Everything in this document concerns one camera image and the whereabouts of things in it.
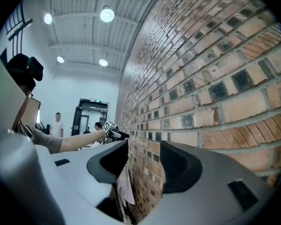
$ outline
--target ceiling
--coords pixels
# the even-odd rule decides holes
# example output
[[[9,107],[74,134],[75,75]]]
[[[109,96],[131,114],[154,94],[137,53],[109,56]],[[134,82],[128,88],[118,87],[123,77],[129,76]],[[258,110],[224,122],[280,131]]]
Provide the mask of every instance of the ceiling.
[[[44,23],[53,56],[62,56],[60,69],[104,72],[121,76],[143,19],[155,0],[40,0],[53,22]],[[100,12],[109,6],[115,13],[103,22]],[[107,67],[99,65],[106,59]]]

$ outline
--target eyeglasses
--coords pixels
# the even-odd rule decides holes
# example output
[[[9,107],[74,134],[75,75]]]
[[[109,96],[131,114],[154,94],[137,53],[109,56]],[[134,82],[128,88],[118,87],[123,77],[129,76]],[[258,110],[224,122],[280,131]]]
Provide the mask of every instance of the eyeglasses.
[[[28,103],[30,102],[31,98],[33,97],[33,94],[31,92],[24,92],[25,95],[26,95],[26,98],[25,98],[25,103]]]

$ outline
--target brick wall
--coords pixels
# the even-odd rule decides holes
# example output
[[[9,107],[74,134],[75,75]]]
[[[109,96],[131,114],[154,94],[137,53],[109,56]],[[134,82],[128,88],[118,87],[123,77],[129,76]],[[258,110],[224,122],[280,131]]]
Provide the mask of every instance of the brick wall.
[[[130,134],[139,221],[165,182],[159,141],[281,173],[281,25],[261,0],[158,0],[134,42],[116,122]]]

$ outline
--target man in white t-shirt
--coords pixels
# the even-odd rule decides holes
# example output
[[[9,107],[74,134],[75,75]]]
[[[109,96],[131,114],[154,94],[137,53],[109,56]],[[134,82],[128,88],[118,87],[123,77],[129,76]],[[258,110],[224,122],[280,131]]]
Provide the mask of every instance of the man in white t-shirt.
[[[55,120],[50,126],[50,134],[54,137],[64,136],[64,124],[60,121],[60,113],[57,112],[55,115]]]

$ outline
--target gray t-shirt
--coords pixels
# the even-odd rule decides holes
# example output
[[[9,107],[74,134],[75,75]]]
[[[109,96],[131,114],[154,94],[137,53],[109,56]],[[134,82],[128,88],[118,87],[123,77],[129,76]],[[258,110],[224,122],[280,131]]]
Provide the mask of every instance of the gray t-shirt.
[[[29,128],[29,130],[31,131],[34,138],[34,144],[45,146],[51,154],[59,153],[62,143],[62,137],[47,135],[42,131],[35,129],[34,127],[26,126],[26,128]],[[24,135],[26,134],[21,126],[18,126],[18,133]]]

